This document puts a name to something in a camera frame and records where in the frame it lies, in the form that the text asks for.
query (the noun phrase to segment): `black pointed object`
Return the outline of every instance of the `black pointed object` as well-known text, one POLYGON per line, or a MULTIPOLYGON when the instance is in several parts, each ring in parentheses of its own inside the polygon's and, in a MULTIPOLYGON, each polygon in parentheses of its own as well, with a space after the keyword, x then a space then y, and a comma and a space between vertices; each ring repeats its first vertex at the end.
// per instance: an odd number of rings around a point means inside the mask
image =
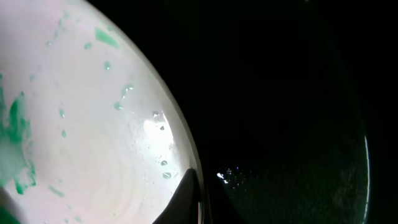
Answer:
POLYGON ((199 201, 198 177, 195 170, 191 168, 184 174, 166 209, 157 217, 154 224, 198 223, 199 201))

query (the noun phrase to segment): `white surface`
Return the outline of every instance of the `white surface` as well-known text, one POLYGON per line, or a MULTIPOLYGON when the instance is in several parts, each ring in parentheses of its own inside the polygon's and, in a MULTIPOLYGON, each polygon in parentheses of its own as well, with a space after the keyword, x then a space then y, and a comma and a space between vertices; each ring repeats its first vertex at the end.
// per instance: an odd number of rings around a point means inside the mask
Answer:
POLYGON ((34 142, 37 186, 24 195, 12 182, 6 187, 22 208, 20 219, 77 223, 79 216, 83 223, 152 223, 185 171, 198 165, 189 130, 150 63, 81 1, 0 0, 0 30, 7 108, 24 91, 34 142), (96 27, 119 48, 96 40, 96 27), (92 48, 86 50, 88 42, 92 48), (134 89, 121 99, 128 84, 134 89), (123 110, 114 109, 117 101, 123 110), (163 172, 172 177, 163 178, 163 172))

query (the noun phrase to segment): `black background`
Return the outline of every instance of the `black background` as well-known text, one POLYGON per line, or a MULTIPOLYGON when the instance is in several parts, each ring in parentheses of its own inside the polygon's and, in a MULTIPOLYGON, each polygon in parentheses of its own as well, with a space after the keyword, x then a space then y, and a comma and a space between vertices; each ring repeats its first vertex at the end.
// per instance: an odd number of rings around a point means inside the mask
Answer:
MULTIPOLYGON (((305 25, 321 24, 326 33, 322 38, 335 44, 332 48, 343 63, 344 75, 350 77, 366 124, 372 180, 369 222, 395 220, 398 196, 393 171, 397 165, 392 153, 398 125, 397 70, 394 57, 376 63, 381 55, 374 50, 393 43, 385 33, 390 29, 375 26, 376 7, 336 1, 265 1, 261 5, 199 0, 89 2, 133 40, 165 80, 206 164, 207 186, 215 192, 223 192, 215 176, 220 167, 247 162, 256 157, 254 152, 270 151, 270 146, 294 146, 295 133, 285 134, 285 125, 299 119, 294 109, 310 108, 322 100, 315 97, 307 105, 286 103, 308 96, 309 83, 317 79, 311 75, 316 72, 313 63, 318 64, 316 70, 323 68, 321 59, 311 61, 317 52, 308 47, 321 37, 305 25), (275 128, 271 140, 268 131, 261 131, 269 126, 275 128)), ((390 15, 384 13, 385 21, 391 20, 390 15)), ((329 83, 327 78, 317 81, 329 83)), ((331 92, 331 104, 345 97, 334 97, 331 92)), ((267 162, 285 153, 273 152, 267 162)), ((255 158, 252 162, 263 161, 255 158)), ((214 207, 220 207, 219 212, 234 210, 220 195, 212 200, 214 207)), ((232 213, 221 217, 225 223, 239 219, 232 213)))

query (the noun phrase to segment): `white bowl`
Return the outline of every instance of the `white bowl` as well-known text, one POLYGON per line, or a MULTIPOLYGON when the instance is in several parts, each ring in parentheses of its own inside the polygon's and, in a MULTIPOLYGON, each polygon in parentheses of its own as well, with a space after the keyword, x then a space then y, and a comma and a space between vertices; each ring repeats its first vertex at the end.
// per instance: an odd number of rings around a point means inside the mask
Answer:
POLYGON ((152 223, 188 168, 201 177, 164 82, 94 7, 2 0, 0 30, 2 125, 16 99, 25 119, 1 136, 0 182, 21 223, 152 223))

